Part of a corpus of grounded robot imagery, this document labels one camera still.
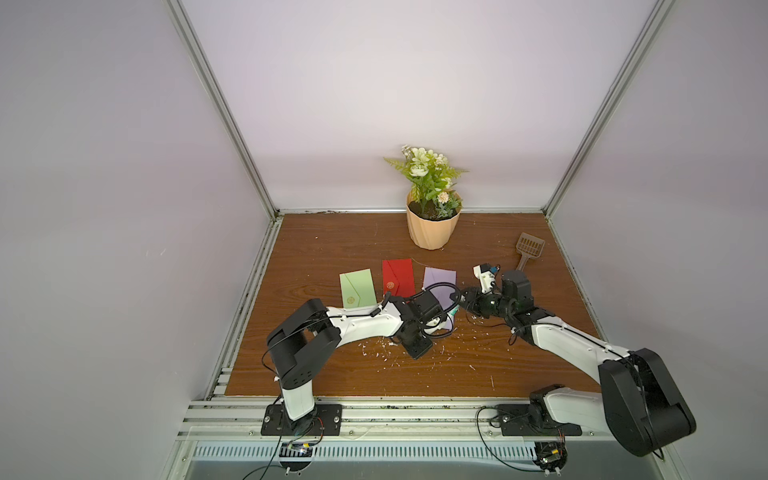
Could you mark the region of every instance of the black mounting plate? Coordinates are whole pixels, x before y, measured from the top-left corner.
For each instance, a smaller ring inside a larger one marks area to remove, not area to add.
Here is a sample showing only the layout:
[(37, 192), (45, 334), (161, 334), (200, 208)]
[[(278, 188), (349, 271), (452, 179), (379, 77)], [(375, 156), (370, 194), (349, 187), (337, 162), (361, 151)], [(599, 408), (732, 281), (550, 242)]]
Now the black mounting plate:
[[(314, 422), (305, 435), (339, 436), (341, 431), (341, 405), (324, 403), (316, 405), (315, 408), (317, 409), (315, 417), (322, 420), (322, 424), (321, 422)], [(261, 435), (282, 435), (286, 437), (294, 435), (288, 427), (289, 419), (282, 403), (268, 406), (264, 414), (264, 420), (261, 422)], [(324, 431), (321, 431), (321, 425), (325, 427)]]
[(545, 421), (544, 425), (536, 427), (531, 425), (528, 417), (528, 404), (513, 403), (510, 405), (499, 405), (496, 407), (499, 414), (499, 424), (502, 426), (502, 436), (504, 437), (533, 437), (533, 436), (553, 436), (556, 437), (563, 432), (563, 435), (570, 437), (581, 436), (581, 427), (574, 423), (557, 423)]

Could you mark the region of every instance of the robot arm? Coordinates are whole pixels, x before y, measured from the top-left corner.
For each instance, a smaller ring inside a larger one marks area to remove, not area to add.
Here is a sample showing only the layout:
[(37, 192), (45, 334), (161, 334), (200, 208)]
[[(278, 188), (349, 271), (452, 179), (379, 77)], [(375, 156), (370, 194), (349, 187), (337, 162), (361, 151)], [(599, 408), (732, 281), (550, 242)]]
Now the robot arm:
[(661, 358), (648, 349), (631, 352), (568, 325), (534, 305), (531, 284), (520, 270), (502, 275), (501, 292), (487, 277), (490, 265), (475, 268), (481, 287), (462, 292), (470, 313), (499, 316), (524, 341), (548, 350), (587, 373), (599, 393), (562, 386), (531, 395), (534, 421), (574, 423), (610, 432), (629, 452), (643, 456), (696, 431), (696, 421)]
[[(387, 293), (379, 305), (355, 309), (325, 307), (312, 299), (272, 331), (267, 351), (280, 380), (289, 428), (301, 431), (312, 419), (312, 379), (340, 346), (372, 336), (397, 337), (408, 354), (418, 359), (432, 348), (432, 339), (447, 336), (433, 333), (443, 328), (455, 304), (443, 309), (430, 292), (437, 286), (458, 291), (451, 283), (436, 283), (409, 298)], [(305, 329), (314, 335), (312, 339), (304, 336)]]

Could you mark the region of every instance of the green envelope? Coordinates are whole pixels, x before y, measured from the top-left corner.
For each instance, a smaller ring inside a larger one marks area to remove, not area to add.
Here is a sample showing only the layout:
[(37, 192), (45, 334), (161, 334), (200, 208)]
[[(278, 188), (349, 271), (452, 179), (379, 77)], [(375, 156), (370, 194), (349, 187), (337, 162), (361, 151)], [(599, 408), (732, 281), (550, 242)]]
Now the green envelope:
[(342, 273), (339, 275), (339, 280), (341, 281), (341, 297), (344, 301), (344, 308), (377, 304), (370, 268)]

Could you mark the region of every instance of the aluminum frame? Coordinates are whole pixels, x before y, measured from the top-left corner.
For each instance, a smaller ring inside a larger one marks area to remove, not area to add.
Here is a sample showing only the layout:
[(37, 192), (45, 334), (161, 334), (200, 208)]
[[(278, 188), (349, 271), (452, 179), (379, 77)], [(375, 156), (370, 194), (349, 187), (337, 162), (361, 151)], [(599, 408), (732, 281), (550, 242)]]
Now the aluminum frame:
[(629, 88), (638, 68), (643, 63), (647, 53), (650, 51), (651, 45), (654, 43), (664, 20), (667, 19), (667, 15), (674, 6), (676, 0), (657, 0), (653, 10), (646, 20), (640, 35), (637, 36), (632, 49), (624, 60), (624, 64), (619, 69), (619, 73), (614, 79), (614, 83), (608, 90), (603, 103), (598, 108), (598, 112), (594, 116), (592, 123), (587, 129), (587, 133), (581, 140), (576, 153), (574, 154), (571, 163), (568, 165), (568, 169), (565, 171), (565, 175), (557, 188), (555, 188), (552, 197), (544, 206), (544, 213), (547, 217), (551, 217), (558, 205), (565, 195), (565, 191), (571, 185), (574, 176), (584, 163), (584, 159), (589, 155), (592, 147), (597, 143), (600, 134), (611, 119), (611, 116), (616, 111), (616, 107), (621, 102), (624, 93)]
[(282, 225), (283, 217), (276, 218), (270, 223), (266, 234), (264, 235), (261, 248), (259, 249), (256, 260), (253, 262), (253, 267), (251, 267), (245, 290), (240, 298), (237, 313), (232, 320), (230, 331), (227, 333), (227, 338), (224, 340), (224, 345), (216, 362), (214, 374), (208, 382), (208, 388), (206, 390), (206, 398), (208, 399), (215, 395), (224, 394), (226, 383), (222, 383), (222, 380), (226, 378), (226, 381), (229, 381), (229, 374), (232, 373), (232, 367), (234, 367), (237, 353), (240, 351), (240, 344), (243, 342), (243, 334), (248, 326), (248, 320), (253, 311), (253, 304), (256, 302), (259, 288), (261, 288), (261, 282), (266, 273), (266, 267), (270, 262), (272, 250), (275, 247), (277, 235), (280, 232), (280, 227)]
[[(283, 208), (281, 215), (293, 214), (403, 214), (405, 207), (397, 208)], [(540, 207), (463, 207), (465, 214), (541, 214)]]
[(195, 70), (197, 71), (197, 76), (200, 78), (200, 82), (203, 84), (205, 91), (214, 103), (214, 106), (224, 123), (224, 128), (227, 130), (240, 160), (243, 162), (248, 177), (250, 178), (253, 187), (256, 188), (256, 192), (259, 194), (259, 198), (264, 205), (266, 214), (269, 215), (271, 221), (274, 221), (277, 218), (277, 209), (270, 197), (270, 193), (264, 186), (264, 181), (256, 168), (256, 164), (253, 162), (253, 157), (243, 139), (243, 134), (240, 132), (237, 122), (232, 115), (232, 111), (227, 104), (227, 100), (224, 98), (221, 86), (219, 86), (214, 71), (211, 69), (210, 63), (203, 51), (203, 47), (200, 44), (200, 40), (195, 34), (189, 16), (187, 15), (187, 11), (181, 4), (181, 0), (165, 0), (165, 4), (170, 12), (170, 19), (174, 23), (176, 32), (179, 34), (184, 46), (187, 48), (187, 53), (192, 60), (192, 65), (194, 65)]
[[(200, 41), (194, 32), (181, 0), (164, 0), (170, 17), (188, 50), (190, 59), (203, 83), (207, 93), (214, 103), (222, 122), (235, 145), (247, 173), (256, 188), (262, 204), (270, 218), (270, 228), (262, 242), (262, 246), (253, 264), (253, 269), (243, 291), (237, 315), (227, 335), (222, 353), (217, 362), (216, 373), (211, 379), (208, 389), (208, 400), (195, 401), (190, 404), (185, 415), (177, 441), (173, 445), (167, 464), (161, 478), (183, 478), (190, 465), (190, 459), (197, 447), (198, 441), (203, 440), (233, 440), (233, 439), (272, 439), (261, 437), (260, 424), (264, 411), (273, 399), (267, 397), (225, 397), (223, 396), (232, 366), (240, 348), (242, 334), (247, 326), (250, 312), (253, 308), (256, 294), (260, 288), (270, 254), (274, 247), (277, 234), (282, 224), (284, 214), (307, 214), (320, 212), (334, 213), (401, 213), (405, 208), (370, 208), (370, 209), (283, 209), (275, 208), (273, 201), (263, 183), (263, 180), (246, 146), (240, 129), (233, 118), (231, 110), (223, 96), (220, 86), (214, 76), (211, 66), (204, 54)], [(646, 53), (664, 23), (668, 12), (675, 0), (658, 0), (644, 25), (638, 39), (635, 41), (630, 54), (622, 65), (618, 76), (601, 104), (584, 139), (579, 145), (565, 175), (555, 189), (551, 199), (541, 208), (537, 207), (501, 207), (501, 208), (465, 208), (466, 213), (544, 213), (548, 220), (560, 204), (565, 191), (578, 172), (584, 159), (594, 146), (605, 125), (609, 122), (624, 92), (629, 87), (632, 78), (640, 67)], [(559, 237), (550, 223), (550, 228), (558, 246)], [(563, 252), (568, 269), (584, 298), (588, 312), (592, 317), (598, 332), (605, 338), (604, 331), (594, 314), (594, 310), (584, 295), (584, 287), (573, 270), (565, 250)], [(444, 440), (477, 439), (475, 426), (476, 409), (480, 406), (492, 406), (499, 403), (527, 403), (527, 399), (476, 398), (476, 399), (441, 399), (432, 397), (343, 397), (318, 398), (318, 403), (336, 402), (345, 406), (345, 416), (342, 425), (342, 435), (330, 441), (344, 442), (349, 440)], [(491, 416), (490, 410), (481, 419)], [(493, 427), (483, 426), (489, 443), (502, 440), (501, 432)], [(594, 432), (593, 435), (574, 437), (569, 441), (605, 440), (607, 434)], [(549, 437), (535, 437), (537, 440)], [(666, 479), (689, 480), (673, 445), (664, 448), (668, 462), (657, 460), (662, 476)]]

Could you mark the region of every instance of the soil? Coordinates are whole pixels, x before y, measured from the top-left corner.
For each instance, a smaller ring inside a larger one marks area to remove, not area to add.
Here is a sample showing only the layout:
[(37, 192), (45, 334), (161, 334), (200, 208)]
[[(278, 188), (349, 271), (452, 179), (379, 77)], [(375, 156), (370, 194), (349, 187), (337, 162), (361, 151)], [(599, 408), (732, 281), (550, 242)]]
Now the soil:
[(437, 218), (437, 209), (435, 208), (435, 202), (432, 200), (427, 200), (426, 208), (424, 209), (424, 213), (422, 215), (422, 205), (419, 202), (413, 201), (410, 204), (408, 204), (408, 208), (417, 216), (423, 218), (424, 220), (432, 220), (433, 222), (442, 221), (442, 220), (448, 220), (449, 218), (453, 218), (456, 216), (456, 209), (453, 210), (453, 213), (450, 217), (447, 218)]

